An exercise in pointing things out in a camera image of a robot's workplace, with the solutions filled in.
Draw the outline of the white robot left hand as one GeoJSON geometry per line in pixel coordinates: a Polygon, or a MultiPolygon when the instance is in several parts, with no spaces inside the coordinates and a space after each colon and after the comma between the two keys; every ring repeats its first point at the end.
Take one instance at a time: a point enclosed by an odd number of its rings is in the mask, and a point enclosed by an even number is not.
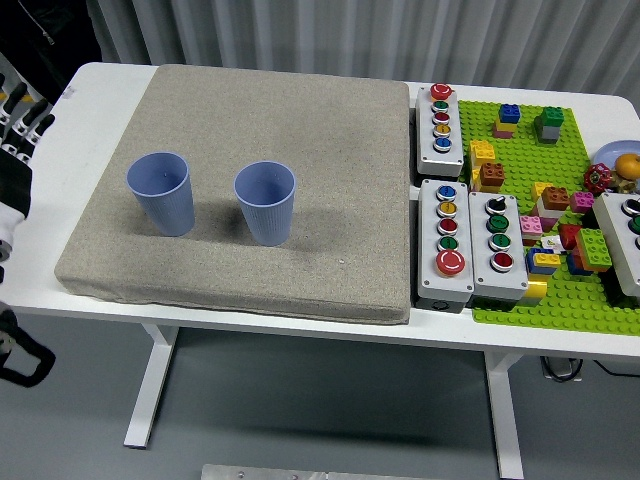
{"type": "Polygon", "coordinates": [[[47,114],[34,126],[48,106],[43,99],[10,125],[11,115],[26,91],[27,85],[18,83],[1,104],[1,250],[5,257],[12,250],[17,225],[30,211],[33,173],[29,162],[45,131],[55,121],[53,114],[47,114]]]}

